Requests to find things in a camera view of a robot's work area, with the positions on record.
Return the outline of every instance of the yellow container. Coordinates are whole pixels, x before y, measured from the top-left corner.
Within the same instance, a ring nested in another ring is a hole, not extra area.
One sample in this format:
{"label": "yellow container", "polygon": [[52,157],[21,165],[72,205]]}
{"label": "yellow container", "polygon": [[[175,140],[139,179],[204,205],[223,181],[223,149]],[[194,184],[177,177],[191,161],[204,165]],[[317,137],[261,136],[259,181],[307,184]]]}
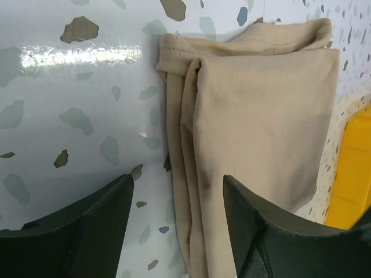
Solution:
{"label": "yellow container", "polygon": [[345,128],[326,224],[350,229],[371,206],[370,188],[371,105]]}

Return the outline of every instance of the dark green plastic part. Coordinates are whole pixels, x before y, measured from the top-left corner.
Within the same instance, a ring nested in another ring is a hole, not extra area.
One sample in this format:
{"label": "dark green plastic part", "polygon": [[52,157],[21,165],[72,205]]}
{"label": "dark green plastic part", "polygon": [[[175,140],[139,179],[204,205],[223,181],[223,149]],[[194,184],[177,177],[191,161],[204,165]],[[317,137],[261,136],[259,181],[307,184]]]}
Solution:
{"label": "dark green plastic part", "polygon": [[238,278],[371,277],[371,208],[349,230],[298,217],[224,177]]}
{"label": "dark green plastic part", "polygon": [[123,175],[19,231],[0,231],[0,278],[115,278],[133,190]]}

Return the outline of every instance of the beige fabric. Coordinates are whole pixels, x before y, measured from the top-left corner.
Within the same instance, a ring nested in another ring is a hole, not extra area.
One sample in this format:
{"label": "beige fabric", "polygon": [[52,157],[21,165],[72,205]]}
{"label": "beige fabric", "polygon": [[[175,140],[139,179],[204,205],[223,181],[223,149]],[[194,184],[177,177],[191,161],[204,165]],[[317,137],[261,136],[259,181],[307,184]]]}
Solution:
{"label": "beige fabric", "polygon": [[230,43],[165,34],[177,234],[192,278],[232,278],[223,204],[231,174],[295,211],[315,193],[339,68],[331,22],[255,24]]}

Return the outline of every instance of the white speckled surface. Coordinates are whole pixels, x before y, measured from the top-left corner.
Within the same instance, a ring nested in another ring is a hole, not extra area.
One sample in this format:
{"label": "white speckled surface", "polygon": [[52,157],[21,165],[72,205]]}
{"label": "white speckled surface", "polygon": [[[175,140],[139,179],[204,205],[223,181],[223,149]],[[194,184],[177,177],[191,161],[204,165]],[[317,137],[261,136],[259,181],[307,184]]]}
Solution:
{"label": "white speckled surface", "polygon": [[[297,212],[324,222],[344,126],[370,100],[361,98],[371,93],[371,3],[184,3],[182,20],[182,11],[164,9],[160,0],[0,0],[0,156],[15,154],[0,158],[0,181],[13,181],[0,182],[0,229],[19,229],[143,164],[117,278],[182,277],[171,171],[163,167],[165,91],[154,70],[159,35],[227,41],[262,16],[283,24],[320,17],[333,22],[329,47],[341,50],[336,104],[317,193]],[[99,26],[98,36],[61,41],[65,26],[81,16]],[[54,162],[64,150],[68,161],[61,158],[57,168]]]}

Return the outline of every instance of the glossy white surface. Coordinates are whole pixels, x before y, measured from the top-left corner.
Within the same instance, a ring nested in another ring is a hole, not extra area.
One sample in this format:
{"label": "glossy white surface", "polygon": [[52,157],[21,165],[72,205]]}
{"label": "glossy white surface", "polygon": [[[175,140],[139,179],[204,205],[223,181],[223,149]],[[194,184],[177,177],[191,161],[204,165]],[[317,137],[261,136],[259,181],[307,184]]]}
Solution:
{"label": "glossy white surface", "polygon": [[[285,24],[333,21],[331,47],[341,50],[341,66],[330,141],[317,194],[298,211],[324,222],[343,127],[369,98],[354,102],[371,93],[370,2],[184,2],[185,19],[175,21],[159,0],[0,0],[0,155],[15,153],[0,158],[0,229],[19,229],[143,164],[117,277],[182,277],[171,171],[163,168],[165,87],[154,70],[159,35],[227,41],[261,16]],[[248,9],[245,23],[243,15],[237,20],[241,7]],[[81,16],[99,26],[98,37],[62,42],[65,26]],[[65,149],[68,162],[56,168]]]}

